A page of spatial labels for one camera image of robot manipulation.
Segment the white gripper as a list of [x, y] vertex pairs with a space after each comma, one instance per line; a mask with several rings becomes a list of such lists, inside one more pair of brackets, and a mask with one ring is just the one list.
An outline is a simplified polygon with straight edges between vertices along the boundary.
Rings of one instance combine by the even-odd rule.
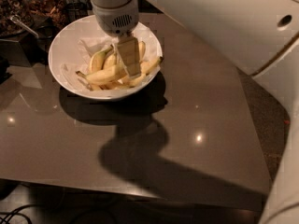
[[108, 35], [116, 37], [115, 50], [120, 57], [125, 72], [129, 78], [141, 75], [138, 40], [131, 33], [139, 22], [137, 0], [130, 0], [125, 5], [116, 8], [104, 8], [93, 5], [93, 14]]

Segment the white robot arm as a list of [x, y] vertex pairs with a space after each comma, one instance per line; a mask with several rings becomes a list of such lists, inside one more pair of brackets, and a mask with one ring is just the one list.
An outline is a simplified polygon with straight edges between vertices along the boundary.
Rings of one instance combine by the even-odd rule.
[[[100, 22], [128, 0], [91, 0]], [[299, 1], [147, 0], [271, 93], [291, 126], [261, 224], [299, 223]]]

